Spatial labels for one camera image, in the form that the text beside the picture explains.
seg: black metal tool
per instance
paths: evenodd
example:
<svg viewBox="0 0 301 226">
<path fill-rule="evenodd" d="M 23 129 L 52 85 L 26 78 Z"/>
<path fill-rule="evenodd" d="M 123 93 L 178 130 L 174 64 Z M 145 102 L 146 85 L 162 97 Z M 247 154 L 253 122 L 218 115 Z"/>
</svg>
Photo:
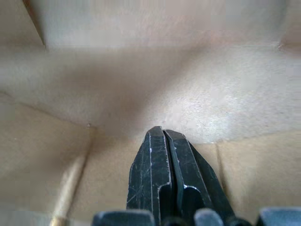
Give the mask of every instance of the black metal tool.
<svg viewBox="0 0 301 226">
<path fill-rule="evenodd" d="M 276 215 L 288 223 L 300 213 L 289 209 Z M 301 225 L 301 217 L 294 220 Z M 269 222 L 275 223 L 261 214 L 258 225 L 270 226 Z M 161 127 L 147 132 L 132 164 L 127 211 L 102 212 L 93 221 L 93 226 L 250 225 L 235 216 L 213 169 L 186 137 Z"/>
</svg>

